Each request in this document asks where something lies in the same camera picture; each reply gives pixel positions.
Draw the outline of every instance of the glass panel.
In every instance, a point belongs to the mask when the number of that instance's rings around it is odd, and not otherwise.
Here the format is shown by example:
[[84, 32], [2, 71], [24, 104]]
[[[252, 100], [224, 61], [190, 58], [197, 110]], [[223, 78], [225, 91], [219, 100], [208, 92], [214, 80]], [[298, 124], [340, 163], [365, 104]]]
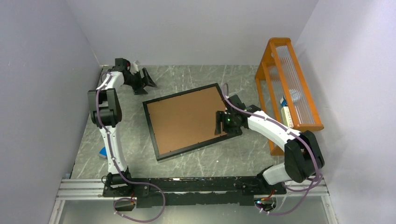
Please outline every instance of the glass panel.
[[[311, 110], [309, 109], [307, 98], [303, 88], [298, 79], [298, 74], [294, 63], [290, 57], [290, 52], [287, 46], [280, 46], [276, 48], [282, 64], [282, 70], [286, 77], [287, 86], [296, 109], [298, 119], [301, 124], [314, 124]], [[273, 70], [273, 75], [278, 75], [276, 68]]]
[[283, 124], [285, 124], [285, 122], [282, 119], [282, 114], [281, 114], [281, 99], [284, 96], [284, 92], [283, 92], [283, 88], [282, 88], [282, 83], [279, 80], [279, 74], [278, 74], [278, 69], [276, 68], [276, 66], [270, 66], [268, 68], [269, 70], [269, 77], [271, 79], [271, 83], [272, 83], [272, 88], [274, 89], [274, 95], [275, 95], [275, 100], [276, 100], [276, 105], [277, 105], [277, 110], [279, 112], [279, 114], [281, 115], [281, 122]]
[[266, 81], [261, 81], [262, 96], [264, 97], [265, 108], [267, 114], [275, 119], [274, 108], [272, 106], [271, 98], [269, 96], [268, 85]]
[[[281, 211], [287, 211], [297, 204], [300, 198], [287, 197]], [[123, 212], [137, 219], [149, 219], [160, 211], [160, 207], [135, 209]], [[66, 201], [60, 224], [95, 223], [95, 224], [130, 224], [125, 218], [113, 214], [112, 201]], [[327, 224], [327, 216], [320, 196], [309, 196], [300, 207], [285, 216], [267, 216], [259, 213], [254, 206], [238, 204], [222, 205], [185, 205], [167, 206], [165, 212], [153, 224], [204, 224], [204, 223], [277, 223], [277, 224]]]

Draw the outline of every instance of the blue object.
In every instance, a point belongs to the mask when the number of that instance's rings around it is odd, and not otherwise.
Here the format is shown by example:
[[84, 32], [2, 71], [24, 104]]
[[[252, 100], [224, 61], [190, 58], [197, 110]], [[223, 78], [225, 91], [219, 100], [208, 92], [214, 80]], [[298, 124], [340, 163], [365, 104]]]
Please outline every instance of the blue object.
[[102, 158], [104, 158], [104, 159], [107, 159], [106, 147], [103, 147], [103, 148], [100, 150], [99, 156], [102, 157]]
[[280, 100], [281, 106], [287, 106], [287, 101], [285, 97], [283, 96], [282, 99]]

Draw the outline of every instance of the white wall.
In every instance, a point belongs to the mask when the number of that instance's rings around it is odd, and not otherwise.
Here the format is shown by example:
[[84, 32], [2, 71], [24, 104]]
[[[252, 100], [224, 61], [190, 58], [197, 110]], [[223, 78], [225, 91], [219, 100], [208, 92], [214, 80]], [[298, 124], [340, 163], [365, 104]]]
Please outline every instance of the white wall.
[[258, 65], [269, 38], [296, 41], [318, 0], [67, 0], [101, 64]]
[[48, 223], [100, 73], [64, 0], [0, 3], [0, 223]]
[[320, 0], [295, 44], [340, 224], [396, 223], [396, 2]]

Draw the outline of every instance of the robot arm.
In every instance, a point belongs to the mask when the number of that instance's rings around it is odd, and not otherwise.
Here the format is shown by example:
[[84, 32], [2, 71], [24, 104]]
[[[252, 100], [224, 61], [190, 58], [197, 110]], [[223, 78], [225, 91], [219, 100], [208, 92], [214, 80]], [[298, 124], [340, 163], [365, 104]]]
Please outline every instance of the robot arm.
[[218, 111], [216, 113], [215, 133], [220, 132], [221, 124], [222, 130], [228, 134], [238, 134], [241, 132], [240, 127], [243, 126], [264, 135], [285, 152], [284, 163], [271, 166], [258, 174], [268, 185], [289, 180], [301, 183], [315, 173], [313, 161], [308, 155], [307, 149], [294, 136], [298, 136], [308, 144], [314, 154], [318, 168], [320, 169], [324, 166], [325, 162], [322, 153], [312, 132], [306, 131], [302, 133], [289, 128], [271, 119], [257, 106], [245, 107], [237, 95], [229, 97], [228, 100], [237, 108], [260, 115], [266, 119], [241, 113], [227, 105], [226, 111]]
[[[136, 63], [130, 63], [124, 58], [116, 58], [115, 66], [106, 72], [106, 78], [102, 84], [97, 89], [88, 91], [91, 120], [100, 130], [108, 155], [109, 173], [106, 177], [105, 189], [109, 189], [110, 194], [112, 194], [112, 190], [116, 190], [122, 195], [127, 195], [132, 188], [120, 176], [121, 172], [123, 176], [130, 178], [120, 141], [119, 123], [122, 120], [122, 113], [117, 90], [125, 84], [132, 87], [135, 95], [147, 94], [144, 87], [156, 87], [156, 84], [145, 68], [142, 69], [142, 72], [143, 77], [141, 77]], [[105, 128], [99, 123], [98, 114]], [[114, 165], [113, 159], [116, 159], [119, 171]]]

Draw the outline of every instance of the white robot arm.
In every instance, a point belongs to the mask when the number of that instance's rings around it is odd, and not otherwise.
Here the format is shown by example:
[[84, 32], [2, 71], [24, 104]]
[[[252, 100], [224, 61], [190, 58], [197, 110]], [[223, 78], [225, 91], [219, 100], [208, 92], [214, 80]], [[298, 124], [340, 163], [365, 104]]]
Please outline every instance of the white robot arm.
[[[324, 166], [322, 153], [312, 132], [302, 133], [289, 128], [273, 120], [257, 106], [245, 107], [237, 95], [227, 98], [226, 101], [238, 110], [228, 104], [225, 112], [217, 111], [215, 133], [220, 133], [221, 124], [222, 130], [228, 134], [240, 133], [240, 127], [243, 126], [264, 135], [285, 152], [284, 163], [266, 168], [259, 174], [268, 185], [289, 180], [301, 183], [315, 173], [316, 165], [318, 169]], [[309, 149], [300, 140], [307, 143]]]
[[[117, 90], [120, 88], [121, 85], [124, 84], [124, 76], [122, 72], [119, 71], [111, 71], [106, 73], [106, 78], [103, 81], [103, 83], [96, 89], [96, 90], [111, 90], [115, 89], [114, 94], [116, 94]], [[124, 154], [122, 153], [122, 147], [121, 147], [121, 140], [120, 140], [120, 129], [119, 129], [119, 123], [116, 123], [115, 126], [113, 127], [112, 125], [105, 125], [106, 128], [108, 129], [108, 132], [104, 128], [100, 128], [100, 133], [102, 134], [103, 141], [105, 142], [105, 148], [106, 148], [106, 154], [108, 155], [108, 171], [111, 174], [118, 174], [117, 168], [114, 166], [112, 160], [111, 160], [111, 153], [110, 153], [110, 147], [109, 147], [109, 141], [107, 139], [107, 134], [109, 134], [110, 138], [110, 144], [111, 148], [113, 150], [113, 154], [115, 158], [117, 158], [117, 163], [118, 167], [120, 168], [121, 171], [126, 171], [128, 168], [128, 164], [125, 161]]]

